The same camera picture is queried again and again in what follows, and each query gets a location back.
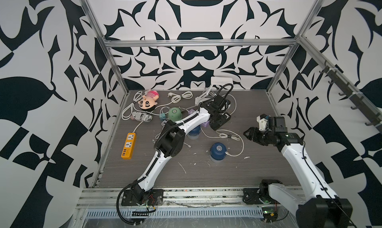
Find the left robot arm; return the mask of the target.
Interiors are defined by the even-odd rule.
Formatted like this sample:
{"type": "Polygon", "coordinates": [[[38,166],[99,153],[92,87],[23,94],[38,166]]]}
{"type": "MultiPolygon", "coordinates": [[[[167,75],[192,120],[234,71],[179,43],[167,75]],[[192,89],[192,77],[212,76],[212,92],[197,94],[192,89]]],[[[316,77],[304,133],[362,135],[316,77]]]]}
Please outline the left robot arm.
{"type": "Polygon", "coordinates": [[[116,211],[124,223],[132,226],[142,224],[141,221],[133,221],[122,215],[120,198],[125,191],[130,191],[138,204],[143,205],[148,200],[149,192],[153,189],[155,181],[165,165],[182,150],[186,135],[206,122],[216,131],[231,119],[231,115],[227,112],[231,102],[227,97],[227,94],[223,96],[217,94],[199,103],[198,109],[184,119],[166,123],[159,138],[154,143],[155,153],[144,173],[125,186],[117,195],[116,211]]]}

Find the blue meat grinder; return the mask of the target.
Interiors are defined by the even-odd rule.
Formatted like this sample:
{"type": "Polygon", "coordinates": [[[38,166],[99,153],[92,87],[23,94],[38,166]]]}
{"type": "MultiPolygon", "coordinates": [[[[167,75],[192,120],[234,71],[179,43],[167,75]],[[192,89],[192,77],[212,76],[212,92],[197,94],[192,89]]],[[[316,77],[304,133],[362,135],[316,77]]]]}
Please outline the blue meat grinder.
{"type": "Polygon", "coordinates": [[[220,142],[216,142],[210,148],[210,159],[213,162],[221,162],[225,159],[226,152],[226,146],[220,142]]]}
{"type": "Polygon", "coordinates": [[[201,127],[200,126],[197,126],[195,127],[193,130],[191,130],[188,134],[187,134],[187,137],[191,140],[196,140],[199,138],[200,136],[200,133],[201,133],[201,127]]]}

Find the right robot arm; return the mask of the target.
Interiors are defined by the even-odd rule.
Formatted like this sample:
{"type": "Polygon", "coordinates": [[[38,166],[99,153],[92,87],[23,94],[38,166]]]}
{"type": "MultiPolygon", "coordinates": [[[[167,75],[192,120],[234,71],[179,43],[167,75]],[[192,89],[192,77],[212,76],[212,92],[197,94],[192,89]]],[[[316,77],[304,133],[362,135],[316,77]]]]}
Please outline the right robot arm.
{"type": "Polygon", "coordinates": [[[353,226],[353,207],[327,184],[311,161],[306,145],[296,133],[287,130],[284,117],[262,114],[258,127],[250,127],[244,136],[257,144],[275,146],[295,173],[304,198],[291,192],[281,181],[263,179],[258,190],[243,190],[247,205],[278,203],[293,215],[300,228],[347,228],[353,226]]]}

